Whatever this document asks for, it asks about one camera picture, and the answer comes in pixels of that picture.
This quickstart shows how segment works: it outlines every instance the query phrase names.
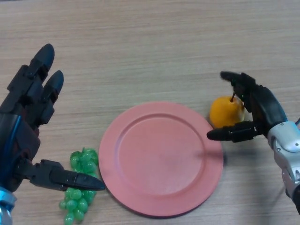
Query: plastic grapes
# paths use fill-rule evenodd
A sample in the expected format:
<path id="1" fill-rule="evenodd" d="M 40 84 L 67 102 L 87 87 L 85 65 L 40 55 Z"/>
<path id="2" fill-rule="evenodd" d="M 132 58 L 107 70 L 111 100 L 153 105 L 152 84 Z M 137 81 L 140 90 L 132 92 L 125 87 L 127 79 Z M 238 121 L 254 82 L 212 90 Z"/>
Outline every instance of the plastic grapes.
<path id="1" fill-rule="evenodd" d="M 97 177 L 98 154 L 94 149 L 83 148 L 81 152 L 75 151 L 70 157 L 71 168 L 75 172 L 86 173 Z M 61 210 L 67 210 L 64 225 L 72 225 L 75 221 L 81 222 L 93 202 L 96 191 L 81 191 L 68 188 L 65 197 L 59 202 Z"/>

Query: wood grain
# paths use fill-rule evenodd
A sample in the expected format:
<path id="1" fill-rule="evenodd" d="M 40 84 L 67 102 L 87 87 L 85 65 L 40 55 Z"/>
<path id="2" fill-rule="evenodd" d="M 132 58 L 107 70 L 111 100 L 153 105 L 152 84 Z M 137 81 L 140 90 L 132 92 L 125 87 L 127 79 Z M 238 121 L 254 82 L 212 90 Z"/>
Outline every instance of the wood grain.
<path id="1" fill-rule="evenodd" d="M 289 119 L 300 112 L 300 3 L 297 0 L 21 0 L 0 2 L 0 97 L 22 64 L 54 45 L 51 72 L 65 74 L 55 115 L 40 132 L 35 161 L 69 168 L 69 155 L 98 148 L 109 124 L 148 101 L 173 101 L 207 115 L 231 95 L 221 70 L 267 85 Z M 83 224 L 294 225 L 299 215 L 267 141 L 223 144 L 228 164 L 205 204 L 182 217 L 139 217 L 99 193 Z M 63 193 L 24 181 L 15 192 L 14 225 L 59 225 Z"/>

